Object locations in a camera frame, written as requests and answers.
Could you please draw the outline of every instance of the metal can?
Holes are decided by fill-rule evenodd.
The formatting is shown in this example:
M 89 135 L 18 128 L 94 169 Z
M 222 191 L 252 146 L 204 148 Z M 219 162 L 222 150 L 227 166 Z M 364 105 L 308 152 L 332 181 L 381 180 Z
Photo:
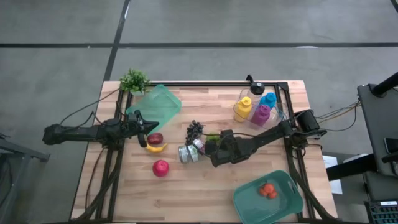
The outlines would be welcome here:
M 200 139 L 195 139 L 192 141 L 193 146 L 195 146 L 196 149 L 198 149 L 200 154 L 205 153 L 205 145 Z
M 198 162 L 199 160 L 198 151 L 192 145 L 178 147 L 178 154 L 182 163 Z

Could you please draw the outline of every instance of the green plant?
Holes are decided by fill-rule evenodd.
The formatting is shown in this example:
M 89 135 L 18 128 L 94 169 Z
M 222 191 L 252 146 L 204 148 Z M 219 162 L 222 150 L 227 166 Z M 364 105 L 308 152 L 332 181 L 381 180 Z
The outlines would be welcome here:
M 125 74 L 121 79 L 121 89 L 126 91 L 146 91 L 150 80 L 146 74 L 141 70 L 131 70 Z

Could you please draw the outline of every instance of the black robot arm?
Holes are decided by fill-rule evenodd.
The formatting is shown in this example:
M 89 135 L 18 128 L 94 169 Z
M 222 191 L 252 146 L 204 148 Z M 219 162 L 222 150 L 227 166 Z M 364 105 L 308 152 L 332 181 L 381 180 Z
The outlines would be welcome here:
M 216 141 L 207 141 L 205 144 L 205 153 L 210 155 L 211 163 L 217 167 L 225 163 L 238 163 L 249 159 L 251 154 L 257 152 L 257 149 L 269 144 L 282 137 L 291 137 L 298 141 L 306 141 L 308 136 L 322 136 L 326 134 L 313 116 L 312 110 L 305 110 L 295 114 L 292 119 L 281 121 L 277 126 L 264 131 L 252 138 L 234 137 L 239 133 L 233 133 L 232 130 L 222 130 L 220 133 L 220 144 Z
M 43 142 L 54 145 L 64 141 L 91 141 L 110 147 L 117 144 L 120 139 L 137 135 L 141 147 L 146 147 L 144 136 L 158 125 L 157 121 L 144 120 L 140 111 L 136 110 L 134 114 L 129 115 L 127 122 L 113 118 L 87 128 L 53 124 L 44 129 Z

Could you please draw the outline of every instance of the wooden tabletop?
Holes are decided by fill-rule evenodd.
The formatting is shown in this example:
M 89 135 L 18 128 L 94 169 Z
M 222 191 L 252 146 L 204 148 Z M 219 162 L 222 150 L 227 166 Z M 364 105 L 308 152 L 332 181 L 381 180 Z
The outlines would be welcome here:
M 289 84 L 293 111 L 309 109 L 304 82 L 286 82 Z M 101 97 L 117 88 L 119 82 L 104 82 Z M 154 154 L 141 148 L 137 138 L 127 139 L 114 222 L 240 222 L 233 205 L 234 189 L 274 170 L 289 173 L 282 139 L 261 147 L 248 160 L 238 164 L 224 164 L 214 168 L 207 157 L 201 157 L 196 163 L 180 162 L 178 147 L 185 142 L 186 127 L 193 119 L 206 125 L 204 133 L 222 129 L 249 134 L 264 131 L 253 130 L 233 119 L 232 107 L 242 89 L 247 87 L 169 88 L 181 100 L 182 108 L 179 114 L 159 130 L 168 146 L 161 153 Z M 272 87 L 266 88 L 265 92 L 270 91 L 274 91 Z M 117 97 L 116 92 L 98 104 L 99 120 L 113 118 Z M 89 143 L 72 218 L 78 217 L 84 211 L 88 181 L 100 152 L 100 144 Z M 89 194 L 90 200 L 100 189 L 105 155 L 103 153 L 98 163 Z M 163 178 L 152 173 L 152 165 L 159 159 L 166 160 L 170 165 L 169 173 Z M 311 191 L 326 210 L 337 217 L 320 148 L 307 147 L 304 161 Z M 103 214 L 108 210 L 108 199 L 109 197 L 105 199 Z M 306 206 L 303 214 L 308 217 Z M 281 221 L 294 221 L 296 217 L 290 215 Z

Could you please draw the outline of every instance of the black floor strip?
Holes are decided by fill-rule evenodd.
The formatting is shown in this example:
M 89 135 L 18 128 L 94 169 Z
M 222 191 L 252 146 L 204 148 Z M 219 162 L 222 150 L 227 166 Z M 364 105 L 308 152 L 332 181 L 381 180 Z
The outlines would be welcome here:
M 75 44 L 0 44 L 0 48 L 111 48 L 112 43 L 75 43 Z
M 121 43 L 127 49 L 177 49 L 177 48 L 359 48 L 398 47 L 398 42 L 387 43 Z
M 106 65 L 104 81 L 109 81 L 111 79 L 112 69 L 114 65 L 114 61 L 116 59 L 116 53 L 118 52 L 117 45 L 120 43 L 120 39 L 122 37 L 124 22 L 126 21 L 127 10 L 130 5 L 130 0 L 125 0 L 123 4 L 122 13 L 119 19 L 118 29 L 116 30 L 116 35 L 114 36 L 113 47 L 111 54 L 109 55 L 108 64 Z
M 195 48 L 361 48 L 398 47 L 398 42 L 386 43 L 119 43 L 123 25 L 118 29 L 115 43 L 76 43 L 76 44 L 0 44 L 0 48 L 110 48 L 122 49 L 195 49 Z

